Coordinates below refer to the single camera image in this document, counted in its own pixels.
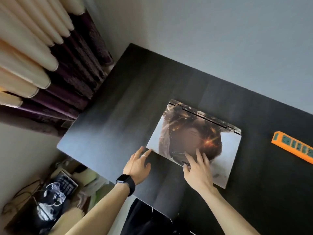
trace person's right arm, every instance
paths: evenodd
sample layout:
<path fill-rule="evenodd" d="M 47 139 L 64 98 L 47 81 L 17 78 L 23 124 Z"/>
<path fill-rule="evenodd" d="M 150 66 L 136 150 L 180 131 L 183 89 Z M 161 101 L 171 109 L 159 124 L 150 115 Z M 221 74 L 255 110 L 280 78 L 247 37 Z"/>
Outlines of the person's right arm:
<path fill-rule="evenodd" d="M 226 235 L 260 235 L 218 192 L 213 186 L 210 162 L 197 149 L 197 161 L 185 153 L 190 168 L 184 165 L 185 180 L 208 204 L 212 213 Z"/>

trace person's left arm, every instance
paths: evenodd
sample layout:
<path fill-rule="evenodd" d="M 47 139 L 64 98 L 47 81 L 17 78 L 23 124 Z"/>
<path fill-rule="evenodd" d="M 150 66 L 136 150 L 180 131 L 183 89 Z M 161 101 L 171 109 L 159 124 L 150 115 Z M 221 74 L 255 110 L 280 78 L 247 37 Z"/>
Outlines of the person's left arm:
<path fill-rule="evenodd" d="M 146 167 L 144 166 L 146 157 L 151 150 L 148 150 L 140 157 L 143 149 L 144 147 L 141 147 L 131 156 L 123 170 L 123 174 L 130 175 L 136 185 L 143 182 L 151 170 L 150 163 Z M 107 235 L 129 193 L 130 189 L 127 184 L 116 183 L 115 187 L 66 235 Z"/>

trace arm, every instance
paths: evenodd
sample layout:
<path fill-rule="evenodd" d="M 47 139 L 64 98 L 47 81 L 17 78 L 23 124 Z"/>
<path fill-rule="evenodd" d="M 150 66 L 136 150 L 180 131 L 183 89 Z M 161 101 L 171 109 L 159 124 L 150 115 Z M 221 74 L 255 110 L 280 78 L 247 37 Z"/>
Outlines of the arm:
<path fill-rule="evenodd" d="M 143 182 L 151 170 L 150 163 L 146 167 L 144 166 L 146 157 L 150 154 L 151 150 L 148 150 L 139 158 L 143 149 L 141 147 L 131 156 L 123 170 L 123 174 L 130 175 L 136 185 Z M 130 190 L 127 184 L 117 183 L 66 235 L 108 234 L 129 192 Z"/>
<path fill-rule="evenodd" d="M 210 162 L 197 149 L 197 161 L 185 153 L 190 169 L 184 165 L 184 175 L 188 184 L 195 189 L 208 204 L 212 213 L 226 235 L 260 235 L 218 192 L 213 186 Z"/>

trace person's left hand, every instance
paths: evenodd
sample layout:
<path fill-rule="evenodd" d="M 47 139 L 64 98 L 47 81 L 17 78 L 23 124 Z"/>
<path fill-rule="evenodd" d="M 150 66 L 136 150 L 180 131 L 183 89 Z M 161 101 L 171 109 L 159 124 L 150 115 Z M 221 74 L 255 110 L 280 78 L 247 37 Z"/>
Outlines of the person's left hand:
<path fill-rule="evenodd" d="M 151 170 L 151 163 L 148 163 L 145 167 L 145 160 L 147 156 L 151 153 L 151 149 L 146 151 L 140 158 L 140 154 L 142 153 L 144 147 L 138 149 L 135 152 L 129 161 L 127 162 L 126 166 L 124 167 L 123 174 L 130 175 L 135 185 L 140 184 L 143 182 L 149 175 Z"/>

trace forearm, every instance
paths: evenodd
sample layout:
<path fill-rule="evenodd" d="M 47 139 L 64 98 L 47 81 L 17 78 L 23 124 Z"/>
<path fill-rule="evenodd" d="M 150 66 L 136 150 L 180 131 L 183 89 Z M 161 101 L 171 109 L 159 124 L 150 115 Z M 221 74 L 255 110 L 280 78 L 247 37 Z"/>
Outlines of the forearm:
<path fill-rule="evenodd" d="M 129 192 L 127 184 L 117 183 L 66 235 L 106 235 Z"/>
<path fill-rule="evenodd" d="M 260 235 L 218 192 L 204 190 L 200 195 L 208 204 L 225 235 Z"/>

